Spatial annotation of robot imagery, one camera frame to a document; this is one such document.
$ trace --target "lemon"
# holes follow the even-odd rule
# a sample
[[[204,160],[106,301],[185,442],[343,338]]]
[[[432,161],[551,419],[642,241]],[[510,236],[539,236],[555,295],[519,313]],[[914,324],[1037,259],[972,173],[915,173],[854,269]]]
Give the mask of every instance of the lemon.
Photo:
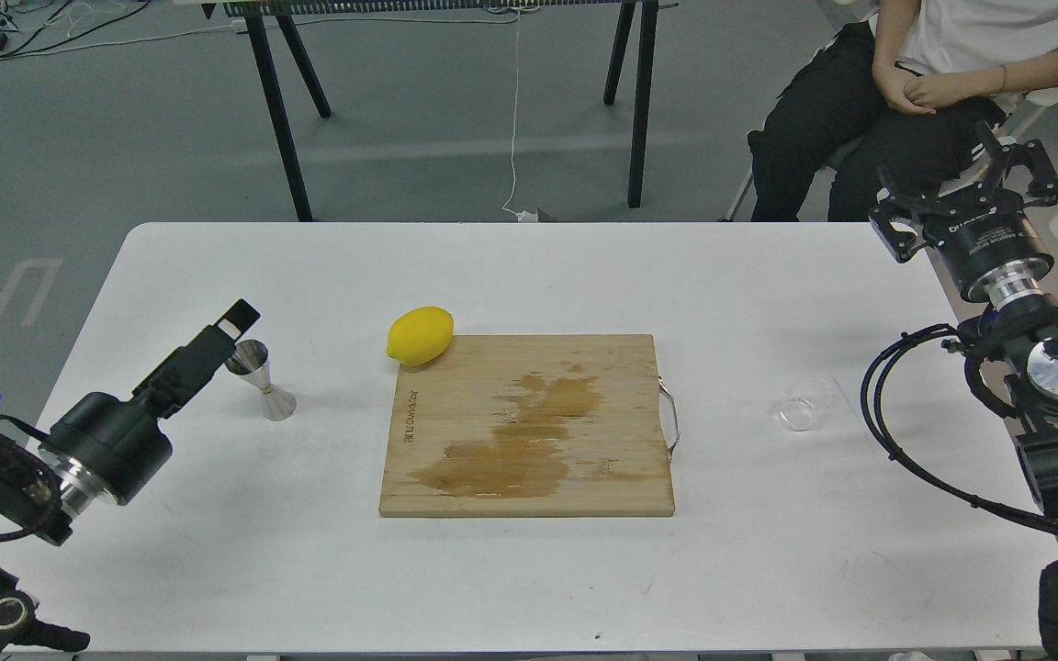
[[[430,363],[452,344],[454,328],[452,315],[441,307],[411,310],[390,325],[386,355],[407,367]]]

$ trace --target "chair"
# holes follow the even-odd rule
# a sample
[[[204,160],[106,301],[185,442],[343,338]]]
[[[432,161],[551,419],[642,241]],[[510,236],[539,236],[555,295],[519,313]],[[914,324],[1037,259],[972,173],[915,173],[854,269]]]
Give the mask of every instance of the chair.
[[[849,22],[868,20],[869,17],[876,13],[874,6],[870,10],[867,7],[867,1],[818,0],[818,4],[836,31],[844,24],[849,24]],[[1001,142],[1008,142],[1010,139],[1018,142],[1040,120],[1047,108],[1052,108],[1055,104],[1058,104],[1058,87],[1035,89],[1033,92],[1025,93],[1023,104],[1010,116],[1006,117],[1006,122],[1003,122],[1003,125],[995,131],[995,134]],[[824,160],[823,167],[819,168],[819,171],[835,171],[839,169],[839,165],[843,163],[844,159],[847,159],[847,154],[856,150],[857,146],[860,146],[861,140],[863,137],[857,137],[851,143],[836,149],[834,153]],[[948,181],[948,183],[942,185],[942,194],[962,188],[978,179],[982,175],[983,168],[985,168],[984,164],[978,162],[982,154],[982,146],[978,146],[973,153],[974,164],[970,168],[967,168],[966,171],[963,171],[962,176],[957,179]],[[746,197],[752,185],[753,169],[750,167],[746,169],[746,177],[742,180],[741,187],[737,189],[737,196],[734,196],[734,201],[729,205],[729,210],[720,219],[722,222],[732,222],[735,220],[734,217],[737,215],[737,210],[741,208],[743,202],[746,201]]]

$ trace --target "stainless steel jigger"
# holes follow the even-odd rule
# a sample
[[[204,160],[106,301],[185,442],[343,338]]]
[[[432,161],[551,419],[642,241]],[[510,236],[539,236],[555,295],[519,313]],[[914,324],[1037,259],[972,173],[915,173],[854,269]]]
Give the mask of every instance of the stainless steel jigger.
[[[260,388],[260,407],[263,417],[272,422],[280,422],[296,410],[296,398],[272,385],[268,375],[268,347],[259,339],[243,339],[235,345],[235,355],[226,360],[226,370]]]

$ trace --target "white shirt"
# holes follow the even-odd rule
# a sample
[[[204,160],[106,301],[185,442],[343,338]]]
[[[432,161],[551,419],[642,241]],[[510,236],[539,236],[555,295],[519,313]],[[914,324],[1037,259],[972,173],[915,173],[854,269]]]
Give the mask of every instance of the white shirt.
[[[897,61],[920,74],[955,73],[1057,49],[1058,0],[923,0]]]

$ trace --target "black table leg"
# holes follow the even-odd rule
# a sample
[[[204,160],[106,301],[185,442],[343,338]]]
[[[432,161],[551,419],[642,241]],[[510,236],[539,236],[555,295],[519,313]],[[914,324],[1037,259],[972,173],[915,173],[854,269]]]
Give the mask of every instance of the black table leg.
[[[618,26],[615,30],[615,47],[609,52],[609,70],[606,72],[606,88],[603,91],[603,104],[615,105],[615,94],[618,93],[618,76],[623,72],[623,58],[626,55],[626,38],[631,35],[631,21],[635,18],[635,3],[621,3],[618,7]]]
[[[276,67],[272,62],[272,51],[268,49],[268,34],[263,30],[263,17],[247,16],[248,36],[252,39],[255,66],[260,70],[263,84],[263,99],[268,102],[268,113],[272,115],[272,129],[276,131],[276,146],[280,147],[280,159],[285,162],[285,176],[289,178],[289,190],[296,206],[296,220],[312,221],[312,210],[305,191],[302,165],[296,159],[293,131],[289,128],[289,113],[285,112],[285,100],[280,96],[280,81],[276,78]]]
[[[647,147],[647,113],[651,110],[651,67],[656,54],[656,22],[659,0],[643,0],[639,18],[639,70],[635,82],[635,126],[631,131],[631,173],[626,205],[639,208],[643,199],[643,153]]]
[[[280,32],[285,34],[285,41],[289,42],[289,50],[293,52],[293,59],[296,59],[296,68],[302,70],[302,78],[305,79],[305,86],[310,89],[312,102],[316,104],[316,112],[324,118],[331,117],[332,110],[329,109],[329,102],[324,98],[321,80],[316,79],[316,72],[312,70],[312,62],[308,59],[305,43],[302,42],[302,35],[296,32],[296,24],[293,21],[293,17],[285,14],[285,16],[276,17],[276,21],[280,24]]]

